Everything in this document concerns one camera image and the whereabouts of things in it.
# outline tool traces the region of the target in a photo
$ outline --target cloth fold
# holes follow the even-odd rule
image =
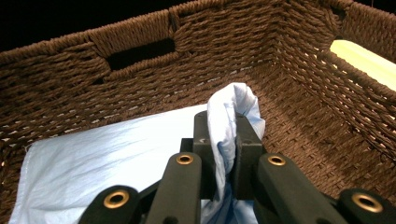
[[[168,159],[179,151],[180,139],[192,138],[193,117],[204,110],[218,190],[213,202],[202,201],[202,223],[256,223],[252,202],[234,200],[226,176],[235,157],[235,112],[247,116],[260,138],[265,121],[251,89],[232,83],[216,92],[207,105],[33,143],[23,161],[9,224],[78,223],[102,190],[114,185],[138,191],[147,188],[162,178]]]

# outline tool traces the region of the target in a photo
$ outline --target wicker basket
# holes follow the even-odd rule
[[[246,82],[263,143],[323,192],[396,204],[396,92],[329,51],[342,37],[395,62],[396,17],[351,0],[202,0],[0,53],[0,222],[38,139],[207,102]],[[175,50],[114,68],[125,50]]]

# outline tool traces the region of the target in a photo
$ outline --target brown woven basket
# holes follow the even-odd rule
[[[396,93],[329,51],[342,37],[395,62],[396,17],[351,0],[202,0],[0,53],[0,222],[39,139],[207,102],[246,82],[264,145],[321,191],[364,188],[396,204]],[[111,68],[168,39],[175,50]]]

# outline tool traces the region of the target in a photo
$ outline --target black background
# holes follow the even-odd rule
[[[100,27],[188,0],[0,0],[0,51]],[[372,0],[356,0],[370,6]],[[396,0],[374,0],[395,13]]]

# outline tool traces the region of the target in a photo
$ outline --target folded cloth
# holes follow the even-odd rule
[[[161,179],[181,138],[192,137],[194,115],[206,109],[218,190],[213,202],[202,202],[202,223],[256,223],[252,203],[233,199],[226,175],[235,156],[235,111],[247,116],[262,138],[265,122],[257,101],[246,84],[233,83],[207,105],[35,142],[23,161],[9,224],[78,223],[102,190],[114,185],[147,188]]]
[[[257,223],[252,202],[233,199],[227,182],[235,158],[235,112],[247,117],[260,139],[264,134],[265,120],[260,118],[258,98],[245,83],[232,83],[209,99],[207,123],[218,190],[215,200],[202,203],[202,223]]]

